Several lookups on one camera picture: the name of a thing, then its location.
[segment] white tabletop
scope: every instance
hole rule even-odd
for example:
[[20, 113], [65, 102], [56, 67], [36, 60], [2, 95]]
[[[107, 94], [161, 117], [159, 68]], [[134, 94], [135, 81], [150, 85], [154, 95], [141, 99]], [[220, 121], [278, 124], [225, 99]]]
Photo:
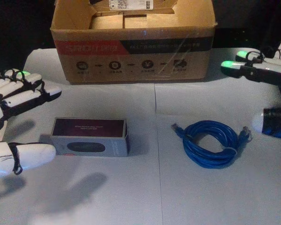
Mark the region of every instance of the white tabletop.
[[[0, 224], [281, 224], [281, 140], [253, 131], [232, 166], [210, 170], [187, 157], [170, 128], [216, 120], [239, 132], [264, 107], [281, 106], [276, 87], [221, 75], [237, 50], [213, 50], [209, 82], [74, 86], [55, 49], [35, 50], [25, 69], [58, 83], [62, 96], [9, 120], [5, 140], [49, 142], [54, 117], [126, 118], [131, 155], [57, 156], [1, 179]], [[201, 144], [220, 149], [212, 137]]]

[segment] qr code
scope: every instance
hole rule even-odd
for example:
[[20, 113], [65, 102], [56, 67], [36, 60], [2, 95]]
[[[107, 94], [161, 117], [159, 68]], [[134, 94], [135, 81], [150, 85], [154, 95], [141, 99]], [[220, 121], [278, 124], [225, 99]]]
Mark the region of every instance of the qr code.
[[127, 0], [118, 0], [118, 9], [127, 9]]

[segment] robotic hand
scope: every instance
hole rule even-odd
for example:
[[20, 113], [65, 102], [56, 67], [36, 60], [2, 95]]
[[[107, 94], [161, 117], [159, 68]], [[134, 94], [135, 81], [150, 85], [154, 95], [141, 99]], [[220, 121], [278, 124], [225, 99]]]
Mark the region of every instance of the robotic hand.
[[[265, 58], [260, 51], [255, 50], [240, 51], [235, 60], [221, 64], [221, 71], [225, 75], [234, 78], [245, 76], [251, 81], [281, 86], [281, 59]], [[254, 116], [252, 126], [259, 133], [281, 138], [281, 109], [264, 109], [263, 113]]]
[[38, 167], [55, 157], [55, 148], [43, 143], [2, 142], [7, 120], [61, 95], [59, 87], [45, 87], [40, 74], [11, 69], [0, 73], [0, 177]]

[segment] product image on box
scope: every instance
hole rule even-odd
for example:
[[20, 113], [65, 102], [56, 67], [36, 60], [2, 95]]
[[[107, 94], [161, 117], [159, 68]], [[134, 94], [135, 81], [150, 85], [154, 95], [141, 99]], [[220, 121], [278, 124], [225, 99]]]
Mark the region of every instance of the product image on box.
[[126, 120], [56, 118], [51, 139], [59, 155], [128, 156]]
[[51, 32], [71, 83], [187, 81], [206, 75], [211, 0], [58, 0]]

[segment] dark background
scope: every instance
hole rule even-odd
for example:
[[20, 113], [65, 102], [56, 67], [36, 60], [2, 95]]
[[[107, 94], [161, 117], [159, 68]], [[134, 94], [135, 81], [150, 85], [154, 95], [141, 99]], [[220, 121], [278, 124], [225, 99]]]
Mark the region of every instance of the dark background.
[[[214, 0], [214, 10], [214, 48], [280, 45], [281, 0]], [[53, 12], [54, 0], [0, 0], [0, 69], [22, 69], [32, 50], [54, 48]]]

